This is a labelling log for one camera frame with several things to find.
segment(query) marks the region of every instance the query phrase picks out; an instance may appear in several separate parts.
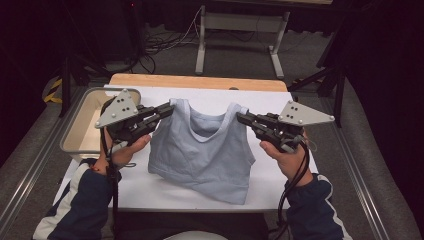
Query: power cord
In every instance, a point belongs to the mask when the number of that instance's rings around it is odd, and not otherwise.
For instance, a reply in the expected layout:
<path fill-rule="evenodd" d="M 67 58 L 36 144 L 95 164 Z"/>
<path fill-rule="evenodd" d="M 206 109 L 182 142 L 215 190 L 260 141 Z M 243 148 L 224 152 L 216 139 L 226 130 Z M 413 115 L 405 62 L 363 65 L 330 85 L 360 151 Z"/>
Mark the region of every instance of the power cord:
<path fill-rule="evenodd" d="M 148 43 L 153 43 L 152 45 L 147 47 L 147 51 L 149 51 L 152 54 L 157 54 L 163 50 L 168 50 L 174 47 L 177 47 L 180 44 L 189 44 L 193 41 L 193 39 L 197 36 L 199 37 L 199 33 L 197 31 L 197 27 L 196 27 L 196 19 L 197 16 L 199 15 L 201 11 L 201 8 L 199 8 L 199 10 L 196 12 L 193 20 L 191 21 L 190 26 L 188 27 L 187 31 L 185 32 L 185 34 L 183 35 L 183 33 L 180 33 L 178 37 L 171 39 L 171 37 L 173 37 L 174 33 L 171 33 L 171 35 L 167 38 L 167 39 L 162 39 L 159 38 L 157 36 L 162 35 L 162 34 L 169 34 L 169 32 L 163 32 L 163 33 L 157 33 L 154 35 L 150 35 L 147 38 L 147 42 Z M 191 39 L 188 42 L 183 42 L 189 34 L 193 34 L 196 33 L 195 35 L 193 35 L 191 37 Z"/>
<path fill-rule="evenodd" d="M 278 228 L 269 231 L 269 233 L 278 232 L 278 235 L 274 238 L 275 240 L 278 240 L 284 234 L 284 232 L 286 232 L 287 229 L 288 229 L 288 223 L 287 223 L 287 221 L 283 217 L 283 205 L 284 205 L 284 201 L 287 199 L 287 196 L 289 196 L 289 194 L 294 189 L 294 187 L 303 178 L 303 176 L 305 175 L 306 171 L 309 168 L 310 156 L 309 156 L 308 146 L 303 141 L 300 142 L 300 145 L 304 149 L 305 155 L 303 156 L 302 162 L 301 162 L 299 168 L 297 169 L 296 174 L 293 177 L 292 182 L 290 182 L 285 187 L 285 190 L 283 191 L 283 193 L 281 195 L 280 202 L 278 204 L 278 222 L 277 222 Z"/>
<path fill-rule="evenodd" d="M 149 56 L 149 55 L 146 55 L 145 59 L 147 60 L 147 62 L 150 62 L 150 60 L 152 60 L 152 63 L 153 63 L 153 69 L 152 69 L 152 70 L 147 69 L 147 67 L 146 67 L 146 66 L 144 66 L 144 64 L 141 62 L 141 60 L 140 60 L 140 59 L 138 59 L 138 61 L 139 61 L 140 65 L 141 65 L 141 67 L 142 67 L 142 68 L 144 68 L 144 70 L 146 70 L 148 73 L 150 73 L 150 74 L 154 74 L 154 73 L 155 73 L 155 71 L 156 71 L 156 62 L 155 62 L 155 60 L 154 60 L 151 56 Z"/>

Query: human hand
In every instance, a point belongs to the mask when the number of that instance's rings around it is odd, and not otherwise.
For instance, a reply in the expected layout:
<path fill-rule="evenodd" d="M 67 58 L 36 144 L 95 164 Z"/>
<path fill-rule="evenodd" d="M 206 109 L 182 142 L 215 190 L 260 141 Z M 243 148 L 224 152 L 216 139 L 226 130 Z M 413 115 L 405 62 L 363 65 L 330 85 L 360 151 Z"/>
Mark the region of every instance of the human hand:
<path fill-rule="evenodd" d="M 300 144 L 298 145 L 297 150 L 294 153 L 281 153 L 280 151 L 278 151 L 277 148 L 274 147 L 274 145 L 267 141 L 262 141 L 260 143 L 260 146 L 265 150 L 268 156 L 277 161 L 278 167 L 280 168 L 281 172 L 287 177 L 290 182 L 296 175 L 297 170 L 300 167 L 301 169 L 303 169 L 306 164 L 306 161 L 303 161 L 303 158 L 305 157 L 305 150 L 302 146 L 300 146 Z M 296 186 L 304 186 L 312 181 L 312 173 L 309 169 L 309 166 L 307 167 L 308 169 L 305 175 L 302 177 L 302 179 L 300 179 Z"/>
<path fill-rule="evenodd" d="M 105 139 L 106 139 L 106 145 L 110 148 L 112 147 L 112 138 L 110 137 L 109 133 L 105 130 Z M 134 153 L 140 151 L 143 149 L 147 143 L 149 143 L 151 137 L 150 135 L 144 135 L 137 139 L 131 146 L 123 147 L 119 149 L 118 151 L 114 152 L 112 155 L 112 161 L 118 166 L 124 166 L 128 164 Z M 109 163 L 106 160 L 106 153 L 103 150 L 103 144 L 100 143 L 100 156 L 97 159 L 96 163 L 94 164 L 94 169 L 96 169 L 96 172 L 102 175 L 106 175 L 106 167 L 109 166 Z"/>

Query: sleeve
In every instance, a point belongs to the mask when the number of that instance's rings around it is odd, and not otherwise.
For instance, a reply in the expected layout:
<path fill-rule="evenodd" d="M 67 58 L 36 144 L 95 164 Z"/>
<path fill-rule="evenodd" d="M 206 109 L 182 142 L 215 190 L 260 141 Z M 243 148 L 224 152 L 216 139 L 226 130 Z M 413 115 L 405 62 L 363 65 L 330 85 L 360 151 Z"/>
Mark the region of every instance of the sleeve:
<path fill-rule="evenodd" d="M 101 239 L 112 188 L 107 178 L 81 162 L 61 198 L 38 224 L 33 239 Z"/>
<path fill-rule="evenodd" d="M 294 239 L 352 239 L 331 205 L 332 193 L 331 183 L 318 174 L 309 184 L 293 189 L 287 197 L 287 222 Z"/>

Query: black cable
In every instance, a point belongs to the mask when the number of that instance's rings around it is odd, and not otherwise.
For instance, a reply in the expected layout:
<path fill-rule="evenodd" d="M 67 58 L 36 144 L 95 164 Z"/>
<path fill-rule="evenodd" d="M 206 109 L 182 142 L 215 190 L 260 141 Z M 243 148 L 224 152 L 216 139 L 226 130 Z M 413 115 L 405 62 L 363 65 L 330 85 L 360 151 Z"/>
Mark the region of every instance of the black cable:
<path fill-rule="evenodd" d="M 256 40 L 258 40 L 258 42 L 262 45 L 262 47 L 264 47 L 265 52 L 268 51 L 268 48 L 262 43 L 262 41 L 259 39 L 259 20 L 261 19 L 261 15 L 259 15 L 258 20 L 256 21 Z"/>
<path fill-rule="evenodd" d="M 279 52 L 287 52 L 287 51 L 292 50 L 293 48 L 299 47 L 299 46 L 300 46 L 300 44 L 302 44 L 302 43 L 303 43 L 303 41 L 304 41 L 307 37 L 309 37 L 309 35 L 310 35 L 310 33 L 309 33 L 309 34 L 307 33 L 307 34 L 306 34 L 306 36 L 304 36 L 302 39 L 300 39 L 300 40 L 299 40 L 299 42 L 298 42 L 298 43 L 296 43 L 296 45 L 291 46 L 291 47 L 289 47 L 289 48 L 287 48 L 287 49 L 283 49 L 283 50 L 281 50 L 281 51 L 279 51 Z"/>
<path fill-rule="evenodd" d="M 114 99 L 115 99 L 115 97 L 106 101 L 103 104 L 102 109 L 100 111 L 100 115 L 102 115 L 105 112 L 106 108 L 109 107 L 110 104 L 112 104 Z M 105 127 L 100 128 L 100 140 L 101 140 L 101 143 L 102 143 L 102 146 L 103 146 L 103 152 L 105 153 L 106 160 L 109 164 L 109 166 L 106 167 L 106 175 L 107 175 L 109 183 L 111 184 L 111 187 L 112 187 L 112 198 L 113 198 L 113 203 L 112 203 L 112 216 L 113 216 L 112 232 L 113 232 L 113 234 L 116 238 L 117 232 L 118 232 L 118 228 L 117 228 L 118 217 L 117 216 L 118 216 L 118 181 L 119 181 L 118 175 L 119 175 L 119 173 L 118 173 L 117 166 L 113 163 L 113 160 L 112 160 L 112 148 L 113 148 L 114 139 L 112 139 L 112 143 L 111 143 L 111 146 L 109 148 L 109 146 L 107 145 L 107 142 L 106 142 L 105 131 L 107 131 Z"/>
<path fill-rule="evenodd" d="M 250 40 L 252 40 L 253 36 L 255 35 L 255 32 L 250 32 L 251 35 L 247 38 L 247 39 L 242 39 L 239 36 L 237 36 L 235 33 L 233 33 L 234 31 L 224 31 L 224 33 L 230 35 L 231 37 L 241 41 L 241 42 L 249 42 Z"/>
<path fill-rule="evenodd" d="M 156 62 L 155 62 L 155 60 L 154 60 L 151 56 L 149 56 L 149 55 L 147 55 L 145 58 L 147 59 L 147 61 L 149 61 L 149 58 L 152 60 L 152 62 L 153 62 L 153 69 L 152 69 L 152 70 L 147 69 L 147 68 L 143 65 L 143 63 L 141 62 L 141 60 L 139 59 L 138 61 L 139 61 L 140 65 L 141 65 L 141 67 L 143 67 L 143 68 L 144 68 L 144 70 L 146 70 L 148 73 L 150 73 L 150 74 L 154 74 L 154 73 L 155 73 L 155 71 L 156 71 Z"/>
<path fill-rule="evenodd" d="M 162 35 L 162 34 L 168 34 L 170 32 L 162 32 L 162 33 L 157 33 L 154 35 L 150 35 L 147 38 L 147 42 L 148 43 L 152 43 L 152 44 L 148 44 L 147 45 L 147 49 L 155 49 L 155 51 L 150 51 L 149 53 L 151 55 L 155 55 L 157 53 L 159 53 L 162 50 L 168 49 L 170 47 L 182 47 L 185 46 L 187 43 L 182 43 L 181 45 L 179 44 L 180 42 L 182 42 L 182 40 L 184 40 L 184 38 L 182 38 L 184 35 L 182 33 L 180 33 L 180 35 L 178 37 L 175 37 L 173 39 L 170 39 L 174 33 L 171 33 L 171 35 L 167 38 L 167 39 L 162 39 L 160 37 L 153 37 L 156 35 Z M 195 34 L 196 32 L 194 30 L 192 30 L 191 32 L 188 31 L 187 34 L 185 35 L 185 38 L 189 37 L 189 35 L 193 34 L 193 36 L 191 37 L 191 39 L 189 40 L 189 42 L 192 42 L 193 39 L 197 36 Z"/>
<path fill-rule="evenodd" d="M 277 237 L 274 238 L 276 240 L 278 238 L 280 238 L 284 234 L 284 232 L 288 229 L 288 223 L 287 223 L 287 221 L 283 217 L 283 204 L 284 204 L 284 201 L 286 200 L 286 198 L 290 194 L 290 192 L 294 189 L 294 187 L 303 178 L 303 176 L 305 175 L 306 171 L 309 168 L 310 156 L 309 156 L 308 146 L 303 141 L 300 142 L 300 145 L 304 149 L 305 155 L 304 155 L 304 157 L 302 159 L 302 162 L 301 162 L 299 168 L 296 171 L 295 176 L 293 177 L 292 182 L 290 182 L 289 185 L 286 186 L 286 189 L 283 191 L 283 193 L 281 195 L 280 202 L 278 204 L 278 222 L 277 222 L 278 228 L 272 231 L 272 232 L 275 232 L 275 231 L 280 230 L 280 232 L 277 235 Z"/>
<path fill-rule="evenodd" d="M 186 46 L 187 44 L 189 44 L 189 43 L 193 43 L 193 40 L 194 40 L 194 38 L 196 37 L 197 35 L 195 34 L 195 35 L 193 35 L 192 37 L 191 37 L 191 39 L 190 40 L 188 40 L 187 42 L 184 42 L 184 43 L 180 43 L 180 44 L 178 44 L 177 46 L 175 46 L 175 47 L 184 47 L 184 46 Z"/>

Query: crop top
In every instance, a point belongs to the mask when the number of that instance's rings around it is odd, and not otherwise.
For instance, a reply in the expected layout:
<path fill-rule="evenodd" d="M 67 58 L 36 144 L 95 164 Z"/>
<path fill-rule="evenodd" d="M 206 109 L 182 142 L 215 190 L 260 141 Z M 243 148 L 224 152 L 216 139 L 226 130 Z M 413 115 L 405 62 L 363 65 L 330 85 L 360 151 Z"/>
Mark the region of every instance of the crop top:
<path fill-rule="evenodd" d="M 148 171 L 216 200 L 243 205 L 255 158 L 246 126 L 231 103 L 225 114 L 205 115 L 186 99 L 170 99 L 173 114 L 161 120 L 150 141 Z"/>

